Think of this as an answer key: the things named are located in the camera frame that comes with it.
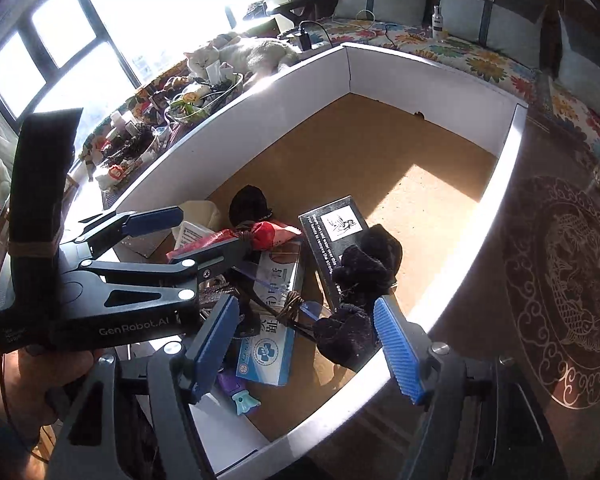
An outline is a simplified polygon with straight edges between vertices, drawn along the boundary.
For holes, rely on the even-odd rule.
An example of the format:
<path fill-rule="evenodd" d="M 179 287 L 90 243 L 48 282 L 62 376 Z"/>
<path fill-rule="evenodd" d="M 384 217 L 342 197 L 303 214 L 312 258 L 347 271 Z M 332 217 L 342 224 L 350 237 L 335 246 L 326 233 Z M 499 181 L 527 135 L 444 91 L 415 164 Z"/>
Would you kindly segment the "person's left forearm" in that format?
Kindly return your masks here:
<path fill-rule="evenodd" d="M 31 452 L 40 442 L 40 432 L 19 436 L 0 417 L 0 479 L 43 479 L 46 466 Z"/>

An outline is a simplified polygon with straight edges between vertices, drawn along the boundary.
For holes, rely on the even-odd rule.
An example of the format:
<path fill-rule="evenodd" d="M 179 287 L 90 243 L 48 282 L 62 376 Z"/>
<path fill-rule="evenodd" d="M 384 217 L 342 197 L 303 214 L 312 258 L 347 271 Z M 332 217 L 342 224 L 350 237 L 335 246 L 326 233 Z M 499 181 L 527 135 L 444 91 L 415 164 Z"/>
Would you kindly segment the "person's left hand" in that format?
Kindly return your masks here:
<path fill-rule="evenodd" d="M 12 429 L 23 440 L 37 439 L 40 428 L 57 419 L 45 393 L 87 374 L 103 353 L 94 350 L 31 356 L 20 349 L 5 354 L 0 362 L 0 419 L 6 424 L 11 420 Z"/>

